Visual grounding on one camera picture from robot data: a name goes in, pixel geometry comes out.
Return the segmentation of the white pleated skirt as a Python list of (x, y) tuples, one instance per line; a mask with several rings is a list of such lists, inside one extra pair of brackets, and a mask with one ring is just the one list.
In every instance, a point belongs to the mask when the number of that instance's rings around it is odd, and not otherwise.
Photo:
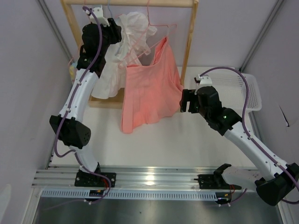
[[(124, 44), (122, 46), (122, 57), (119, 59), (113, 53), (112, 46), (108, 47), (105, 55), (106, 64), (102, 71), (102, 74), (97, 81), (91, 95), (99, 99), (108, 99), (115, 97), (119, 89), (125, 87), (126, 67), (129, 65), (141, 65), (141, 62), (136, 59), (134, 62), (127, 64), (131, 59), (141, 54), (148, 46), (145, 40), (140, 40), (140, 43), (135, 46), (131, 51), (131, 55), (126, 59), (123, 65), (125, 68), (120, 69), (118, 67), (119, 62), (126, 56), (126, 54), (132, 49), (137, 39), (142, 32), (148, 26), (147, 16), (140, 12), (130, 12), (128, 14), (122, 14), (119, 16), (120, 22), (124, 29)], [(155, 35), (157, 32), (156, 27), (151, 27), (146, 35), (146, 38)]]

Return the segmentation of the light blue wire hanger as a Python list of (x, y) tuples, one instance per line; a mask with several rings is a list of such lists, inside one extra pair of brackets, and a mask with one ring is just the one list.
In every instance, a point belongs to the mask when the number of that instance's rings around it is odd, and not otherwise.
[(118, 24), (117, 22), (120, 22), (119, 18), (117, 18), (117, 21), (114, 20), (112, 11), (110, 9), (110, 1), (107, 1), (107, 8), (110, 12), (110, 17), (108, 18), (110, 31), (112, 34), (110, 45), (112, 46), (113, 53), (116, 57), (121, 59), (122, 57), (122, 46), (124, 44), (124, 29), (121, 24)]

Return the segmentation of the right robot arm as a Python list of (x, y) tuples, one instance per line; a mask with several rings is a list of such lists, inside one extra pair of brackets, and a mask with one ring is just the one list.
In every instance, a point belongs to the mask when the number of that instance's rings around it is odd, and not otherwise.
[(216, 187), (232, 184), (255, 190), (271, 206), (284, 201), (285, 196), (299, 187), (299, 166), (275, 156), (256, 136), (251, 135), (237, 112), (222, 106), (214, 87), (184, 89), (180, 110), (199, 113), (213, 130), (234, 143), (258, 169), (255, 173), (224, 164), (215, 171), (213, 182)]

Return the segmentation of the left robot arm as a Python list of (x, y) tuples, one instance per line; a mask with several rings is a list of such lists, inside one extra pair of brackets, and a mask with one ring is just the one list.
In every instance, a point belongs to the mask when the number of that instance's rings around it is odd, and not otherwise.
[[(92, 187), (101, 182), (100, 165), (88, 146), (91, 129), (83, 124), (83, 116), (91, 92), (106, 64), (105, 55), (109, 46), (122, 40), (121, 27), (113, 18), (108, 18), (107, 21), (107, 25), (93, 22), (83, 27), (83, 44), (79, 49), (77, 71), (71, 92), (59, 114), (50, 117), (50, 125), (56, 134), (56, 156), (62, 158), (68, 153), (74, 153), (80, 170), (86, 172), (85, 181)], [(60, 154), (57, 149), (58, 141), (68, 146), (69, 152)]]

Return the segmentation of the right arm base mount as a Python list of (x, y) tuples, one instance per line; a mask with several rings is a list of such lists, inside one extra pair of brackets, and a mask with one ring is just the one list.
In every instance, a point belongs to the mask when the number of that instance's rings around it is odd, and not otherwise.
[(231, 164), (225, 163), (218, 167), (212, 174), (199, 174), (197, 175), (197, 178), (194, 178), (194, 180), (198, 182), (200, 189), (241, 190), (241, 186), (231, 186), (224, 181), (222, 174), (228, 167), (231, 167)]

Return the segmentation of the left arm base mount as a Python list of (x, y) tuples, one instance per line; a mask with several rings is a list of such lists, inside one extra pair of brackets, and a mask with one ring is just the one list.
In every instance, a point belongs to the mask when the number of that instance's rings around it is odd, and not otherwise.
[[(101, 174), (110, 180), (111, 187), (114, 188), (116, 182), (116, 173), (104, 172)], [(81, 170), (77, 172), (75, 183), (74, 183), (75, 187), (103, 188), (106, 187), (107, 185), (108, 185), (107, 179), (90, 173), (82, 172)]]

